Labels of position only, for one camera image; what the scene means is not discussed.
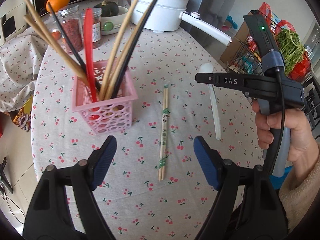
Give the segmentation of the beige fleece sleeve forearm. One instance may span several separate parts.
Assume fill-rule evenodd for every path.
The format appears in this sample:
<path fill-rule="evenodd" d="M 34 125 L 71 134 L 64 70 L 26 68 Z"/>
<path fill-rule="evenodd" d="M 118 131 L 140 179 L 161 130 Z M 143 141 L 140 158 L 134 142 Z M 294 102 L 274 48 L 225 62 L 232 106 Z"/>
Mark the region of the beige fleece sleeve forearm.
<path fill-rule="evenodd" d="M 303 218 L 306 218 L 318 192 L 319 160 L 301 183 L 296 178 L 295 169 L 292 168 L 279 191 L 279 198 L 288 220 L 289 233 L 302 222 Z"/>

